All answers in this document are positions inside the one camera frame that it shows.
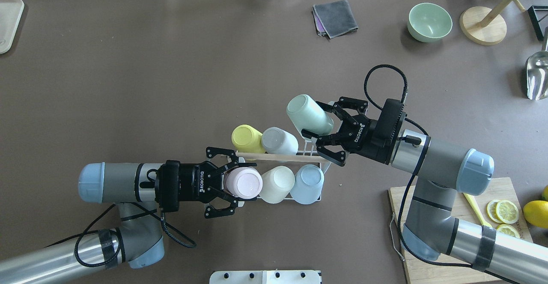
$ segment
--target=green bowl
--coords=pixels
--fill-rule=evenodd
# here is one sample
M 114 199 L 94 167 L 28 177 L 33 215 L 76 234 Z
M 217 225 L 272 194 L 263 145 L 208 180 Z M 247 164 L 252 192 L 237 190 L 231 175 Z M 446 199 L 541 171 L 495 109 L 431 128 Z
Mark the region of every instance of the green bowl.
M 447 36 L 453 21 L 447 11 L 434 3 L 419 3 L 409 11 L 407 30 L 421 42 L 435 42 Z

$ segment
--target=robotic arm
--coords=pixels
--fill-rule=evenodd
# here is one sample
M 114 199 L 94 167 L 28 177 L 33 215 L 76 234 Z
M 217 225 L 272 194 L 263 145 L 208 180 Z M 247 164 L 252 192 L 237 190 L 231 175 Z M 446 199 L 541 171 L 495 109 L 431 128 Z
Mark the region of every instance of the robotic arm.
M 178 240 L 168 231 L 167 212 L 179 209 L 179 202 L 197 201 L 207 204 L 206 218 L 233 215 L 242 198 L 223 191 L 223 173 L 235 167 L 256 166 L 240 163 L 235 151 L 208 147 L 208 159 L 226 155 L 230 162 L 217 167 L 211 161 L 198 164 L 166 161 L 166 163 L 94 163 L 84 167 L 78 181 L 78 192 L 86 202 L 115 202 L 122 225 L 115 229 L 87 230 L 106 214 L 107 209 L 93 221 L 85 234 L 74 241 L 67 240 L 33 253 L 0 261 L 2 283 L 61 283 L 100 270 L 115 268 L 127 261 L 137 269 L 161 260 L 164 255 L 164 231 L 177 243 L 195 247 Z M 209 203 L 219 197 L 230 203 L 216 209 Z M 157 206 L 160 217 L 156 216 Z
M 419 177 L 402 232 L 403 245 L 417 258 L 431 262 L 444 253 L 505 280 L 547 282 L 547 248 L 451 216 L 458 192 L 479 195 L 487 188 L 494 169 L 491 156 L 402 129 L 406 114 L 398 100 L 386 100 L 378 120 L 366 117 L 364 100 L 341 97 L 331 105 L 317 104 L 341 120 L 335 134 L 301 131 L 315 141 L 319 155 L 344 166 L 347 155 L 356 153 Z

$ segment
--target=blue joint cap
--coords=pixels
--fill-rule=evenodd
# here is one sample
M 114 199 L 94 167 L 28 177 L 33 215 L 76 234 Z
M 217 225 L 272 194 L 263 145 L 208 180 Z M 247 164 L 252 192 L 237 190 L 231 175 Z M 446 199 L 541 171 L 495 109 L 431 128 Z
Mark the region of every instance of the blue joint cap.
M 470 195 L 483 193 L 491 182 L 494 170 L 495 161 L 490 155 L 475 149 L 468 150 L 456 177 L 456 190 Z
M 78 194 L 84 202 L 102 203 L 104 162 L 88 164 L 78 178 Z
M 407 228 L 407 225 L 403 225 L 402 237 L 405 240 L 407 247 L 417 256 L 427 260 L 437 260 L 440 257 L 440 253 L 432 249 L 429 245 L 424 243 L 419 237 Z
M 139 269 L 157 263 L 163 257 L 164 237 L 162 236 L 160 237 L 160 240 L 158 240 L 158 242 L 154 244 L 150 249 L 148 249 L 145 253 L 141 254 L 141 256 L 135 258 L 134 260 L 130 260 L 128 263 L 132 269 Z

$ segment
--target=white metal plate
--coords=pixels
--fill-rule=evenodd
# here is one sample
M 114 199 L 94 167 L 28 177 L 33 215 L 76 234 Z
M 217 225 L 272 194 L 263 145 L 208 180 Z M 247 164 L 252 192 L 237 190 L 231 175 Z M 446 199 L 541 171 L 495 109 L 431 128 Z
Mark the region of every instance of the white metal plate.
M 0 0 L 0 54 L 12 47 L 24 7 L 22 0 Z
M 214 272 L 209 284 L 322 284 L 322 276 L 317 270 L 224 271 Z

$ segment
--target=gray tabletop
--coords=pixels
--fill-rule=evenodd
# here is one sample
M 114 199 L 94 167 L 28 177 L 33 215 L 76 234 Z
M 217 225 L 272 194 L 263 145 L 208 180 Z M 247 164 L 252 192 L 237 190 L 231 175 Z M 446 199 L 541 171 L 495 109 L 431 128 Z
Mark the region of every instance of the gray tabletop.
M 336 0 L 23 1 L 14 44 L 0 55 L 0 259 L 78 233 L 106 208 L 78 196 L 87 163 L 200 162 L 207 146 L 231 148 L 239 124 L 296 135 L 285 113 L 292 97 L 364 99 L 364 76 L 380 63 L 407 75 L 409 117 L 432 137 L 493 156 L 495 177 L 511 177 L 522 205 L 547 184 L 548 100 L 523 92 L 540 42 L 513 4 L 503 11 L 505 40 L 485 47 L 462 34 L 458 18 L 499 0 L 348 0 L 360 29 L 333 40 L 316 35 L 311 7 Z M 419 43 L 406 30 L 422 2 L 453 18 L 440 42 Z M 383 103 L 401 88 L 383 69 L 369 90 Z M 202 204 L 182 203 L 168 220 L 196 249 L 166 241 L 151 267 L 125 264 L 75 283 L 207 283 L 214 270 L 276 268 L 322 270 L 325 283 L 405 283 L 387 190 L 408 179 L 355 155 L 329 169 L 322 201 L 309 206 L 252 202 L 206 220 Z M 112 212 L 97 226 L 117 225 Z M 531 231 L 548 245 L 546 230 Z

